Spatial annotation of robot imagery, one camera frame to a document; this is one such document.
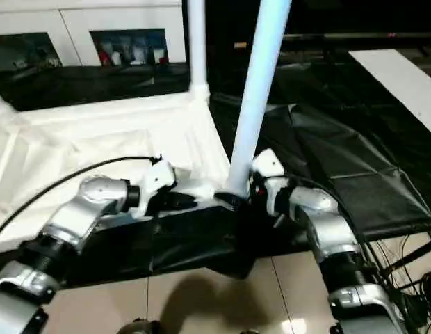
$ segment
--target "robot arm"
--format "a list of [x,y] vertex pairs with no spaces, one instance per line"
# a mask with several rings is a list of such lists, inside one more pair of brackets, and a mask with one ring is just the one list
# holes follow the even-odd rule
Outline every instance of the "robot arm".
[[252,192],[263,196],[268,214],[283,214],[307,229],[339,321],[332,333],[407,333],[386,291],[365,270],[361,247],[338,202],[321,189],[292,184],[272,150],[256,157],[252,172]]
[[149,199],[174,184],[174,171],[164,160],[154,164],[139,185],[101,176],[85,179],[38,236],[19,247],[18,260],[0,272],[0,334],[40,333],[48,318],[40,306],[60,289],[99,219],[132,207],[143,215]]

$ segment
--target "white pole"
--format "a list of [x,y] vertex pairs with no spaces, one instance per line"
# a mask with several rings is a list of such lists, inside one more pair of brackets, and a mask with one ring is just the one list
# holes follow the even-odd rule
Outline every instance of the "white pole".
[[261,0],[227,190],[245,197],[250,164],[270,93],[291,0]]
[[188,1],[189,42],[190,42],[190,90],[209,91],[206,82],[206,27],[205,0]]

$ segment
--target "glass window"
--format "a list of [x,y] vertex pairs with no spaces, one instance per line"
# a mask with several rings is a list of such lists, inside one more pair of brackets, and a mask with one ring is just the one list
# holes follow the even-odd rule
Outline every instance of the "glass window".
[[165,29],[91,31],[103,66],[167,64]]
[[0,73],[37,72],[61,66],[47,33],[0,35]]

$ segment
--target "black cloth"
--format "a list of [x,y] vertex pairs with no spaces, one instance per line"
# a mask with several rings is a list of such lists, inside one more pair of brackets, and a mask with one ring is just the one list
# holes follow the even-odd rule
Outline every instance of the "black cloth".
[[[351,56],[278,67],[270,103],[257,153],[333,191],[369,239],[431,229],[431,133]],[[228,155],[240,105],[211,98]]]

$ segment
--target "tiled floor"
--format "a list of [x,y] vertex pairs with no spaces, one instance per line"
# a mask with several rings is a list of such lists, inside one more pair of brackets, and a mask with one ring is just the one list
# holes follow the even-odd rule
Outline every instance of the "tiled floor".
[[[411,236],[405,254],[427,240],[426,234]],[[390,262],[400,257],[403,241],[381,243]],[[408,270],[413,279],[430,271],[431,253]],[[399,271],[395,279],[401,285],[407,278]],[[47,311],[51,318],[44,334],[116,334],[138,317],[160,320],[167,334],[234,334],[247,329],[328,334],[334,323],[311,253],[258,260],[246,280],[198,269],[68,290],[59,293]]]

